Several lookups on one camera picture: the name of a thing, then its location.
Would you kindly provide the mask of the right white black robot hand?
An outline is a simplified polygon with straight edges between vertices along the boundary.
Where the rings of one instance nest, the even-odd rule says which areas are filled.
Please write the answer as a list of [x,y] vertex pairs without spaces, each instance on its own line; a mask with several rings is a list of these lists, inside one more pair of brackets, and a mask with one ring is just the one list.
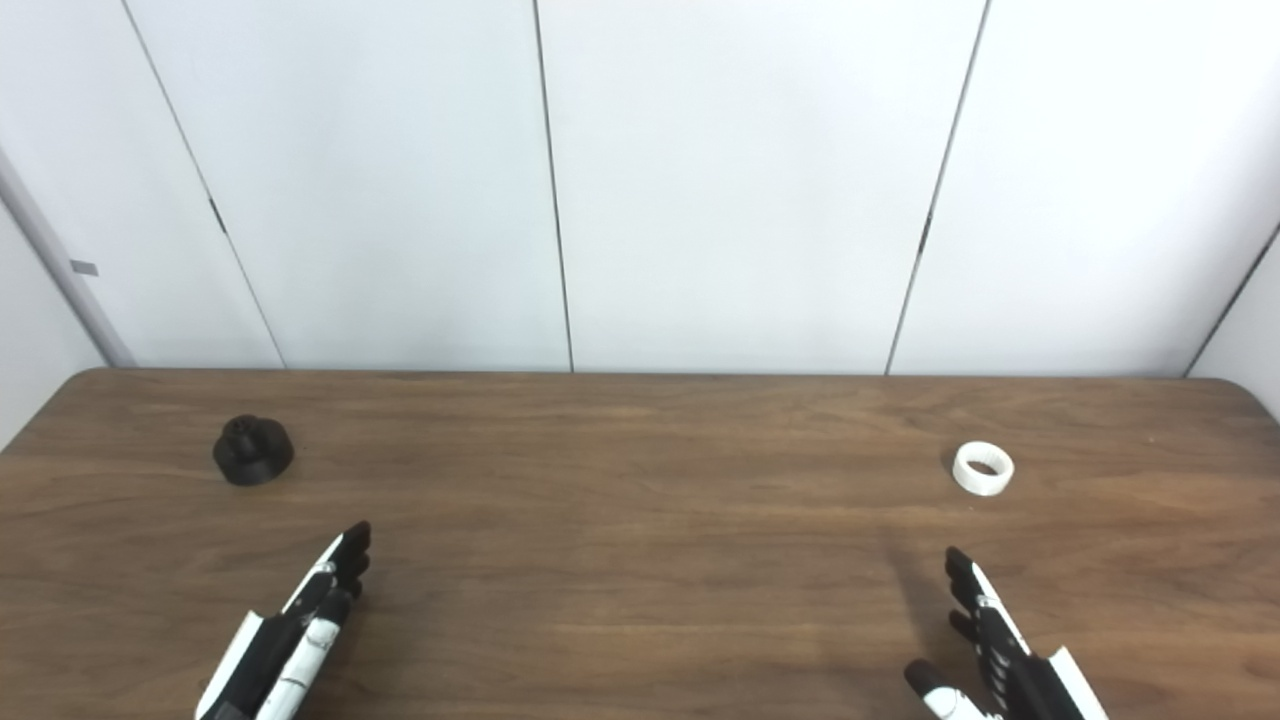
[[979,706],[933,662],[914,659],[902,670],[904,679],[934,717],[1108,717],[1069,648],[1048,656],[1033,651],[979,564],[950,546],[945,571],[957,605],[948,614],[950,625],[972,647],[995,710]]

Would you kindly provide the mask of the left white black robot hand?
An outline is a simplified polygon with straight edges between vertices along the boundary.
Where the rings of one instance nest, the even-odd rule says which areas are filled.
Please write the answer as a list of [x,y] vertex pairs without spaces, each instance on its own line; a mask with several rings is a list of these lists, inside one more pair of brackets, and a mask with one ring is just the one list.
[[353,524],[305,573],[279,612],[247,612],[193,716],[293,719],[364,592],[371,543],[371,524]]

